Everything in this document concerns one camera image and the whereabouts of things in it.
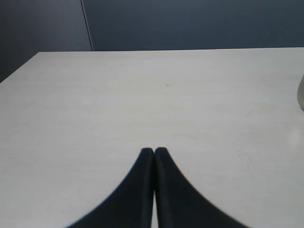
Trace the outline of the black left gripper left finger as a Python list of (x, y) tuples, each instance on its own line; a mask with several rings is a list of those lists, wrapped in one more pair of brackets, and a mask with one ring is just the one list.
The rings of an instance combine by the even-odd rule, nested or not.
[(150, 228), (154, 197), (154, 152), (141, 149), (119, 186), (71, 228)]

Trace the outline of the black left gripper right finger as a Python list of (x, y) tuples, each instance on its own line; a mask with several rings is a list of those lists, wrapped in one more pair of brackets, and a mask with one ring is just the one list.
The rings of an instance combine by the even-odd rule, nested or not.
[(165, 147), (155, 150), (155, 188), (160, 228), (245, 228), (203, 197), (181, 173)]

